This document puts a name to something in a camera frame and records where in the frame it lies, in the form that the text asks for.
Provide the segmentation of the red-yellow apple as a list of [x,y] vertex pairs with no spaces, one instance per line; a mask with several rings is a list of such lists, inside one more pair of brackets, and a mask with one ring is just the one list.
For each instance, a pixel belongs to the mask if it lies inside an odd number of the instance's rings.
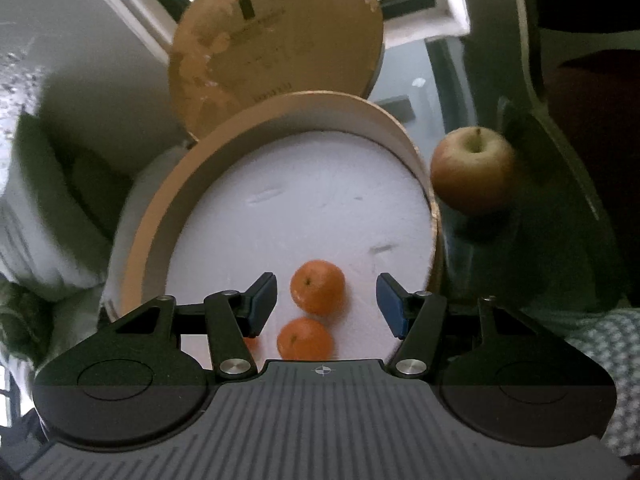
[[436,146],[430,178],[435,195],[462,214],[505,204],[516,154],[500,133],[484,127],[450,131]]

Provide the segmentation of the orange mandarin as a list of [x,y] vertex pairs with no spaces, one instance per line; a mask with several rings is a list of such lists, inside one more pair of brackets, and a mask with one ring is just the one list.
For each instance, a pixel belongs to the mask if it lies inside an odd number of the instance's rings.
[[313,318],[296,318],[282,327],[277,338],[280,357],[288,361],[326,361],[334,353],[330,332]]
[[260,348],[260,341],[259,338],[244,338],[244,342],[247,346],[247,349],[250,350],[251,354],[254,354],[254,356],[257,356],[259,353],[259,348]]
[[308,314],[334,315],[346,301],[345,275],[332,262],[307,261],[293,274],[290,294],[296,306]]

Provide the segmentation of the houndstooth clothed leg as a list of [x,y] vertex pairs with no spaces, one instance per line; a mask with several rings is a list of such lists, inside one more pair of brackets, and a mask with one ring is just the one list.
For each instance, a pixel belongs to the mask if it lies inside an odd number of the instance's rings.
[[639,453],[639,310],[616,307],[602,312],[527,308],[525,313],[565,339],[614,380],[617,401],[603,437],[619,456]]

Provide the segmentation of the gold round box lid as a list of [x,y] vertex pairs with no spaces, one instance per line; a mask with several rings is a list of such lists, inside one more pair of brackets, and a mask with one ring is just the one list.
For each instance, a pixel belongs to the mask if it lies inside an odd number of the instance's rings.
[[193,0],[169,52],[171,104],[201,140],[285,93],[365,98],[384,52],[383,14],[358,0]]

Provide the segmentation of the black chair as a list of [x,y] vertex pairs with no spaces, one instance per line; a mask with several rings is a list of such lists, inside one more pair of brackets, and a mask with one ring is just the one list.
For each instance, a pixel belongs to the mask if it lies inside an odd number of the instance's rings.
[[639,303],[639,0],[464,0],[468,125],[516,151],[507,295],[606,310]]

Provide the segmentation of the grey sofa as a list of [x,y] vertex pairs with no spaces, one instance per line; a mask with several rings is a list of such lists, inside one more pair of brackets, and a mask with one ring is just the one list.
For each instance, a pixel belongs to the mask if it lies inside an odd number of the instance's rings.
[[44,366],[116,318],[134,233],[185,154],[168,148],[128,178],[18,118],[1,193],[1,365],[22,398]]

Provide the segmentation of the gold round gift box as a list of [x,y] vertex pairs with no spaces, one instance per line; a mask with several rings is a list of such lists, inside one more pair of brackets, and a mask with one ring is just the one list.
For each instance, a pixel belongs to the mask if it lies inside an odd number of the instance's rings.
[[436,240],[426,163],[398,120],[345,93],[287,94],[224,122],[162,181],[134,234],[118,310],[161,294],[196,304],[270,272],[278,301],[260,354],[274,359],[278,333],[300,315],[291,278],[322,259],[346,278],[345,305],[326,321],[336,356],[384,360],[397,340],[376,279],[434,285]]

